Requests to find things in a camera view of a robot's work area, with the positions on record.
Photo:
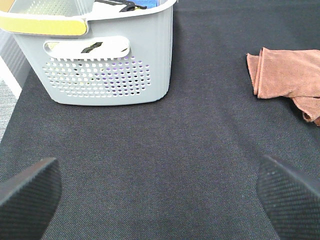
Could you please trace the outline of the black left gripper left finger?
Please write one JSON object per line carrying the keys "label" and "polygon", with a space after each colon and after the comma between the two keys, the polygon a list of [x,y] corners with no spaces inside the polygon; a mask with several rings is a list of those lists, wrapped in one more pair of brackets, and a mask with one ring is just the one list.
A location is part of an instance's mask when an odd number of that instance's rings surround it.
{"label": "black left gripper left finger", "polygon": [[0,185],[0,238],[40,240],[62,194],[59,161],[44,158]]}

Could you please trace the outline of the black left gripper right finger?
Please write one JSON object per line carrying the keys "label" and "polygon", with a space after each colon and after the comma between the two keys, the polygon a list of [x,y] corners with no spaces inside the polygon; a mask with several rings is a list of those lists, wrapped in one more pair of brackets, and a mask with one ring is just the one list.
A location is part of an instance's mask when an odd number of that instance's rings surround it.
{"label": "black left gripper right finger", "polygon": [[320,181],[279,158],[260,160],[256,192],[281,240],[320,238]]}

